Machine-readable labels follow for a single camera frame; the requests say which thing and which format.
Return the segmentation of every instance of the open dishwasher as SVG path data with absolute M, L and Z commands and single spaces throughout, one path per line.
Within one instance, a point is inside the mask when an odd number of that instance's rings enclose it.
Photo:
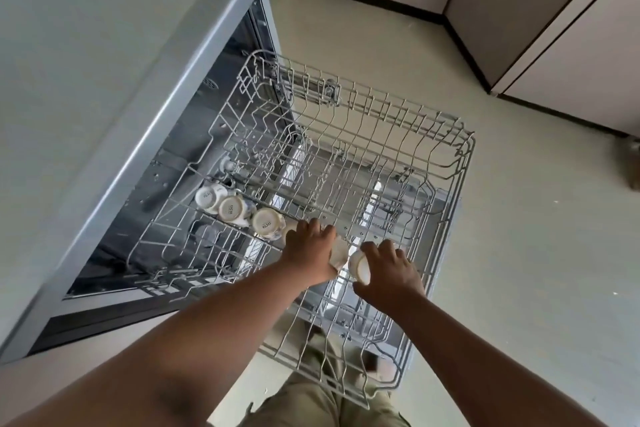
M 196 206 L 196 191 L 216 182 L 290 219 L 335 225 L 350 254 L 364 241 L 393 240 L 431 291 L 472 132 L 451 115 L 276 54 L 263 20 L 256 0 L 32 353 L 180 309 L 275 261 L 276 243 Z M 260 351 L 367 407 L 377 390 L 399 386 L 412 345 L 352 284 L 344 268 L 307 289 Z M 339 344 L 324 348 L 341 364 L 337 380 L 302 363 L 305 323 Z M 364 351 L 391 363 L 393 378 L 368 377 Z

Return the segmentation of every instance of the countertop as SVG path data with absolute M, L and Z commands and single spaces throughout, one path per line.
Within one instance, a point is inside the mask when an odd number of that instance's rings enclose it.
M 0 0 L 0 343 L 66 292 L 250 2 Z

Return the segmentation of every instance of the person's left hand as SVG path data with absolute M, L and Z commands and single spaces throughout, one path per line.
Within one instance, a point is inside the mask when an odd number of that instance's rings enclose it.
M 321 230 L 317 218 L 311 219 L 309 223 L 300 220 L 296 231 L 290 230 L 287 233 L 287 244 L 280 261 L 293 270 L 300 271 L 305 287 L 322 284 L 338 275 L 337 270 L 329 264 L 334 240 L 335 227 L 332 225 Z

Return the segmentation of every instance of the dishwasher rack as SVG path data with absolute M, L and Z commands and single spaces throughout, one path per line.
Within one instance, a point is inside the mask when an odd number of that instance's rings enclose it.
M 209 135 L 129 254 L 138 267 L 141 257 L 161 257 L 145 267 L 150 278 L 140 288 L 186 295 L 278 258 L 278 242 L 196 206 L 197 188 L 222 182 L 258 207 L 335 225 L 349 254 L 364 241 L 392 239 L 430 293 L 475 145 L 460 119 L 260 50 L 249 54 Z M 355 295 L 352 280 L 345 268 L 304 291 L 260 350 L 368 407 L 376 391 L 399 386 L 412 345 Z M 323 345 L 311 344 L 309 324 L 324 329 Z M 332 375 L 303 361 L 310 348 Z M 388 363 L 392 378 L 368 374 L 368 354 Z

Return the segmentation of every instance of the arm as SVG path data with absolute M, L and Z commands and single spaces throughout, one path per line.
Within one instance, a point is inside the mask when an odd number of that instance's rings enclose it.
M 334 238 L 300 221 L 279 261 L 167 319 L 11 427 L 203 425 L 298 294 L 335 277 Z
M 402 327 L 472 427 L 604 427 L 574 400 L 427 300 L 404 252 L 385 240 L 362 245 L 368 286 L 354 290 Z

